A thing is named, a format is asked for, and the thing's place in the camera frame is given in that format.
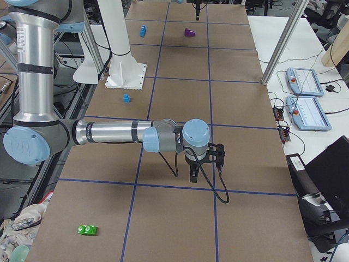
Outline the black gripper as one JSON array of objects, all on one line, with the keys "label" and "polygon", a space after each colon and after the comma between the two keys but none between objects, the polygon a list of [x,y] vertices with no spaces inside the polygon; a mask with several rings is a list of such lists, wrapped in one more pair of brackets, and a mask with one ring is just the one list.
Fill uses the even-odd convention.
[{"label": "black gripper", "polygon": [[224,166],[225,150],[223,144],[208,143],[207,146],[184,148],[185,160],[190,165],[190,182],[197,182],[198,165],[215,163],[216,167]]}]

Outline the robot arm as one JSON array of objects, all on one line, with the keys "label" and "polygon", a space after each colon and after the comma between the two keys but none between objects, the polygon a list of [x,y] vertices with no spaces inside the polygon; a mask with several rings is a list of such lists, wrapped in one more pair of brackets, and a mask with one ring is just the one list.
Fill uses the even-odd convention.
[{"label": "robot arm", "polygon": [[20,109],[14,126],[3,139],[16,161],[34,165],[68,146],[86,143],[141,143],[147,152],[184,152],[190,181],[203,172],[202,164],[224,164],[222,144],[210,143],[205,121],[184,125],[162,121],[86,122],[62,120],[53,109],[53,33],[59,26],[77,32],[85,27],[82,1],[9,1],[9,15],[16,23],[17,72]]}]

